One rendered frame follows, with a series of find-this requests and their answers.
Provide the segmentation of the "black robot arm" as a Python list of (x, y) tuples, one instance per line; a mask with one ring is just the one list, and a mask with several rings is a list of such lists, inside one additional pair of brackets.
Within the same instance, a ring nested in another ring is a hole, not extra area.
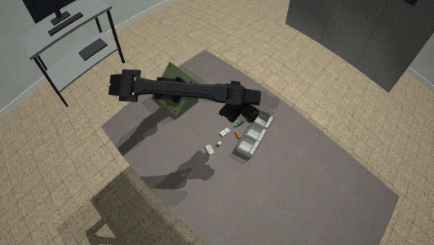
[(157, 77), (157, 80), (141, 78), (141, 70), (123, 69), (122, 73), (110, 75), (111, 86), (108, 90), (109, 95), (119, 96), (119, 101), (137, 102), (139, 95), (154, 94), (154, 99), (173, 100), (175, 103), (179, 103), (182, 96), (185, 96), (228, 104), (229, 114), (236, 118), (241, 113), (248, 123), (254, 122), (259, 115), (259, 109), (252, 105), (260, 104), (261, 91), (246, 89), (238, 81), (231, 81), (231, 84), (197, 85), (197, 83), (185, 82), (181, 77), (175, 79)]

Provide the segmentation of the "white rack of three labelled bins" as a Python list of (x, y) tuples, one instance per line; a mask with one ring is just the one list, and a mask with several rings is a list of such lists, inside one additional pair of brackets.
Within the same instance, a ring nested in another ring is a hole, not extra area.
[(245, 137), (244, 140), (242, 140), (242, 138), (242, 142), (240, 142), (241, 144), (239, 143), (239, 147), (237, 146), (237, 151), (252, 158), (253, 153), (257, 150), (259, 142), (262, 141), (269, 129), (269, 125), (273, 121), (273, 118), (274, 116), (260, 109), (259, 115), (255, 121), (251, 123), (248, 129), (249, 131), (247, 130), (248, 133), (243, 136), (243, 138)]

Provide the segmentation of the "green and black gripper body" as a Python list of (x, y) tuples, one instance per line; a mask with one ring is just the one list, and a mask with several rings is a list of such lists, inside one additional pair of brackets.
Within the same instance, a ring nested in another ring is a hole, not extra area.
[[(227, 106), (226, 106), (227, 105)], [(229, 107), (229, 105), (228, 104), (226, 104), (220, 111), (219, 111), (219, 114), (221, 115), (221, 116), (224, 116), (224, 117), (226, 117), (226, 118), (228, 118), (228, 120), (230, 121), (230, 122), (232, 122), (232, 123), (234, 123), (234, 121), (238, 118), (238, 116), (241, 114), (241, 113), (239, 113), (238, 115), (237, 115), (237, 117), (235, 118), (235, 117), (233, 117), (231, 114), (229, 114), (228, 113), (228, 107)]]

